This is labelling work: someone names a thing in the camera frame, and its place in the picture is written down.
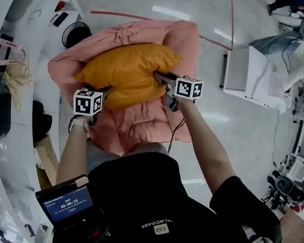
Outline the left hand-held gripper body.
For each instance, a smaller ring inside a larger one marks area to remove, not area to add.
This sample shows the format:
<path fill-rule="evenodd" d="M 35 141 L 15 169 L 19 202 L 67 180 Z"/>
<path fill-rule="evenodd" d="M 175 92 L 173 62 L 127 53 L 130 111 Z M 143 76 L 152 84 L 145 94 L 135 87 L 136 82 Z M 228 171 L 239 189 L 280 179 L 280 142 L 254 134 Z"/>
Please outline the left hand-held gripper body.
<path fill-rule="evenodd" d="M 89 118 L 88 125 L 94 127 L 104 108 L 104 100 L 108 96 L 108 88 L 92 91 L 87 88 L 78 89 L 73 96 L 74 118 Z"/>

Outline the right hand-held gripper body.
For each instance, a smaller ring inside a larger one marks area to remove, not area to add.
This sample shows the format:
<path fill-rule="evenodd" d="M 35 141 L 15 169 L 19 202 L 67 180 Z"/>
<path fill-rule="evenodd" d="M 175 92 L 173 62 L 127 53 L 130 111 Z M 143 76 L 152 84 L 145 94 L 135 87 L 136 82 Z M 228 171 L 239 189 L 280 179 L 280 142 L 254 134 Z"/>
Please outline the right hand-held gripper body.
<path fill-rule="evenodd" d="M 185 98 L 194 101 L 202 97 L 204 82 L 189 76 L 178 77 L 173 73 L 165 74 L 170 83 L 164 85 L 166 89 L 166 104 L 173 113 L 178 111 L 177 98 Z"/>

